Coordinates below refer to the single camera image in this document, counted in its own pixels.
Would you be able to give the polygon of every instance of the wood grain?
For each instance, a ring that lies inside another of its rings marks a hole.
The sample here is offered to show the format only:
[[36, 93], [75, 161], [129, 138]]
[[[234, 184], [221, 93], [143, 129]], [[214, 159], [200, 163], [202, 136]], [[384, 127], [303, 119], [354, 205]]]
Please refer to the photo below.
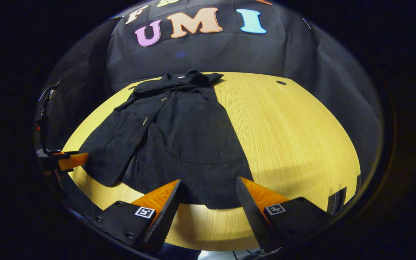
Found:
[[[323, 210], [328, 196], [344, 187], [345, 202], [354, 195], [360, 174], [356, 151], [340, 123], [314, 96], [290, 79], [220, 73], [224, 77], [214, 86], [216, 95], [230, 117], [256, 183], [289, 199], [304, 196]], [[91, 113], [64, 150], [78, 150], [111, 111], [128, 99], [129, 87], [137, 84], [122, 89]], [[143, 195], [124, 184], [105, 187], [82, 167], [69, 174], [101, 209]], [[166, 242], [208, 251], [258, 247], [242, 208], [213, 210], [190, 204], [180, 204]]]

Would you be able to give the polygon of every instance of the round table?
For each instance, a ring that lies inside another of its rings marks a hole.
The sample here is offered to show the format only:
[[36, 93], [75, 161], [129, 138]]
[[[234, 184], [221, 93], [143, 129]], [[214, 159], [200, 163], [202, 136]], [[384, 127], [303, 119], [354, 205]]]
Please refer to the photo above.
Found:
[[[224, 74], [214, 86], [218, 101], [229, 115], [256, 183], [288, 199], [304, 196], [324, 211], [328, 197], [342, 188], [346, 188], [345, 203], [354, 196], [360, 174], [356, 151], [322, 103], [291, 79], [218, 73]], [[134, 90], [129, 88], [139, 83], [130, 84], [94, 110], [64, 150], [78, 150], [112, 110], [128, 99]], [[122, 183], [103, 186], [80, 166], [69, 175], [101, 209], [143, 195]], [[165, 242], [207, 251], [259, 246], [241, 207], [208, 209], [192, 204], [180, 204]]]

